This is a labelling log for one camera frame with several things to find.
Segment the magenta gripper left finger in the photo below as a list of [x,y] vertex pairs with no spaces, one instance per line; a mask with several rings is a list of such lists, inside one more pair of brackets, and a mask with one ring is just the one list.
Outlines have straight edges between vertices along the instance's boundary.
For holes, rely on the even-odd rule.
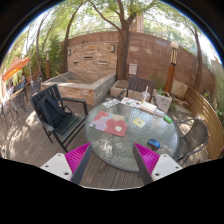
[[92,145],[86,143],[66,154],[57,153],[41,169],[79,185],[91,153]]

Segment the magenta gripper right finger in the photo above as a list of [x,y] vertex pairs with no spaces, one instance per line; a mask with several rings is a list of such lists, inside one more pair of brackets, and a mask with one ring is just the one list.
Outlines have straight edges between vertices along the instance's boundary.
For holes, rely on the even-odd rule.
[[168,154],[157,154],[137,143],[133,144],[133,154],[145,185],[182,169]]

